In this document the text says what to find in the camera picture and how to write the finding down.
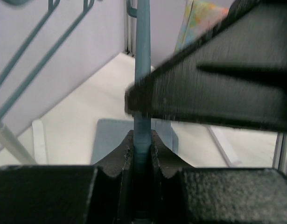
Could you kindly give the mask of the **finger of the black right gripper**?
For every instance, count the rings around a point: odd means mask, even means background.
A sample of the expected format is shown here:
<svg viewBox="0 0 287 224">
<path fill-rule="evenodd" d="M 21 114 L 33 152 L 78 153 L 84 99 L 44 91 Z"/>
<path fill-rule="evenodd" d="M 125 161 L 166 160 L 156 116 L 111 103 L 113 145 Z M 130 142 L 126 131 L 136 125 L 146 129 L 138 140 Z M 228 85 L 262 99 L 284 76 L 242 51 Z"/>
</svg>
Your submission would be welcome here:
<svg viewBox="0 0 287 224">
<path fill-rule="evenodd" d="M 125 112 L 287 133 L 287 0 L 238 0 L 131 86 Z"/>
</svg>

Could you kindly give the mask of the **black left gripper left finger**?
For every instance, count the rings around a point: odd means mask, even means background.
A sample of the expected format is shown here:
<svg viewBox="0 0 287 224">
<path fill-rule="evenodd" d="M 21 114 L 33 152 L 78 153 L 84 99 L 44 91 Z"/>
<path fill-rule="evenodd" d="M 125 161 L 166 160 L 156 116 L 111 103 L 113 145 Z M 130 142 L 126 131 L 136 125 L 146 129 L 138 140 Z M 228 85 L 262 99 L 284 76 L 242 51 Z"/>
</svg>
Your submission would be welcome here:
<svg viewBox="0 0 287 224">
<path fill-rule="evenodd" d="M 129 224 L 133 132 L 94 165 L 0 167 L 0 224 Z"/>
</svg>

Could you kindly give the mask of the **light blue denim skirt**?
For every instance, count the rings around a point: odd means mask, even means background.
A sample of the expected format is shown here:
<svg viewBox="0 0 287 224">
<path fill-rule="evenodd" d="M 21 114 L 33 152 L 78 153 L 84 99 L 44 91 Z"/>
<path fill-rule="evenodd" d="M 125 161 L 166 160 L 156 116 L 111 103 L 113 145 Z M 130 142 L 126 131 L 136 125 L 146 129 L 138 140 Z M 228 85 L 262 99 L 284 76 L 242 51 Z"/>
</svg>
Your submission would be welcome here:
<svg viewBox="0 0 287 224">
<path fill-rule="evenodd" d="M 169 121 L 152 119 L 151 128 L 158 133 L 162 142 L 172 152 L 178 154 L 178 136 Z M 97 163 L 118 147 L 130 130 L 133 130 L 132 120 L 99 119 L 96 125 L 91 164 Z"/>
</svg>

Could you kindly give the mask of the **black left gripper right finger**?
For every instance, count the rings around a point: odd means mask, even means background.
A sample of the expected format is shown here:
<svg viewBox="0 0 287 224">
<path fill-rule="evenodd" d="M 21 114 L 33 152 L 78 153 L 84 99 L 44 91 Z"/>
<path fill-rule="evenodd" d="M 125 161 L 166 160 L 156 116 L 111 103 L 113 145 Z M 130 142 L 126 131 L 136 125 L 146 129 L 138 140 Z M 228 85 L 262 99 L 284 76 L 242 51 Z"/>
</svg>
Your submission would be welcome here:
<svg viewBox="0 0 287 224">
<path fill-rule="evenodd" d="M 271 168 L 195 168 L 152 133 L 153 222 L 287 224 L 287 178 Z"/>
</svg>

